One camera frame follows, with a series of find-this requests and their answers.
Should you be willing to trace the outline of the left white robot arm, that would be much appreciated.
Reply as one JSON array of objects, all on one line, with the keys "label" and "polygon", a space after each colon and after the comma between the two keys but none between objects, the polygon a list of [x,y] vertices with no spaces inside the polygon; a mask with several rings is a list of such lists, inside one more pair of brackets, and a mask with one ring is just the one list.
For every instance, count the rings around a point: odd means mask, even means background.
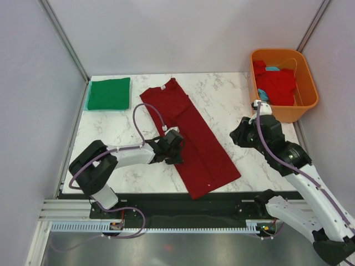
[{"label": "left white robot arm", "polygon": [[175,129],[136,145],[115,147],[95,140],[69,165],[72,175],[69,187],[82,191],[95,200],[108,217],[115,218],[121,214],[122,205],[108,185],[112,173],[132,165],[181,164],[184,146],[183,136]]}]

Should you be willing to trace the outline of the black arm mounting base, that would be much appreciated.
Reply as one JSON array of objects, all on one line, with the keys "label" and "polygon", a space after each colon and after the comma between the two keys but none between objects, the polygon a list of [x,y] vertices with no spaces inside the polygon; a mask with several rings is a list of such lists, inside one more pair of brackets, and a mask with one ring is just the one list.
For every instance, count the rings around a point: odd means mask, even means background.
[{"label": "black arm mounting base", "polygon": [[91,219],[119,219],[142,225],[244,226],[247,220],[273,221],[259,205],[261,192],[213,192],[192,199],[188,193],[121,193],[114,213],[102,211],[83,194],[60,193],[61,200],[87,200]]}]

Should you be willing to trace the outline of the dark red t shirt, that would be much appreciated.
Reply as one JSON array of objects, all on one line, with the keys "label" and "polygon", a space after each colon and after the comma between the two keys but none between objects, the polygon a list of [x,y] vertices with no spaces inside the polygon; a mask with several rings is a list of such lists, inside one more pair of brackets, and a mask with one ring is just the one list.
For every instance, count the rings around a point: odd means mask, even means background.
[{"label": "dark red t shirt", "polygon": [[192,199],[197,199],[241,177],[189,96],[175,78],[141,95],[160,135],[162,123],[177,126],[185,140],[183,162],[175,166]]}]

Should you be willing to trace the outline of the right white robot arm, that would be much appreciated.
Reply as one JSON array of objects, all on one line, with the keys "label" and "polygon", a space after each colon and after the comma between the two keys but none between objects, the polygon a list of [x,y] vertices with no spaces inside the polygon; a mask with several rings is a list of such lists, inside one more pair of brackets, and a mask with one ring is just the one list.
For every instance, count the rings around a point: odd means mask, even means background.
[{"label": "right white robot arm", "polygon": [[328,189],[305,150],[285,139],[281,123],[273,115],[244,116],[230,137],[235,145],[262,154],[313,211],[310,216],[268,189],[257,196],[255,214],[280,219],[301,233],[327,264],[348,263],[354,253],[354,217]]}]

